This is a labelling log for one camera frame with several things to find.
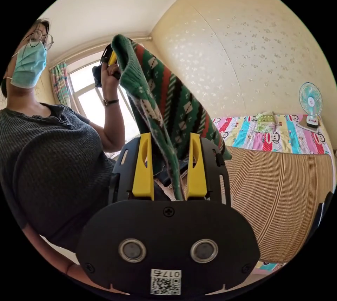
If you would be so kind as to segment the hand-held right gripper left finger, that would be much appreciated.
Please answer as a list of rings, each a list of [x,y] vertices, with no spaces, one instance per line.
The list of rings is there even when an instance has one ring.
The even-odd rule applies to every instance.
[[[151,133],[140,135],[132,194],[137,199],[154,199]]]

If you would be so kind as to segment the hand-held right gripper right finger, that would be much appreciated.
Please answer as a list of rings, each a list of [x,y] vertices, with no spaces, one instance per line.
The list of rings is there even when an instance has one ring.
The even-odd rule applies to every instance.
[[[190,134],[186,198],[204,199],[207,194],[205,168],[200,135]]]

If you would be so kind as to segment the person's left hand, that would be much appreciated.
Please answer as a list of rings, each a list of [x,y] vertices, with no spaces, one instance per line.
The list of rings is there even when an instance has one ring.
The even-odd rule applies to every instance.
[[[120,76],[120,69],[118,65],[112,64],[108,66],[107,63],[102,63],[101,85],[103,99],[108,102],[118,99],[119,79],[117,79],[116,76]]]

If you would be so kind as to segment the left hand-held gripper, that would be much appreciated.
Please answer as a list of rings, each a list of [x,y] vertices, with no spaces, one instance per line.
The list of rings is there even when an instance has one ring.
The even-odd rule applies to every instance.
[[[94,86],[95,88],[101,88],[101,71],[102,64],[105,63],[106,67],[109,68],[111,65],[117,65],[117,56],[111,44],[107,45],[103,51],[103,54],[100,58],[99,64],[97,66],[92,67],[92,75],[94,78]]]

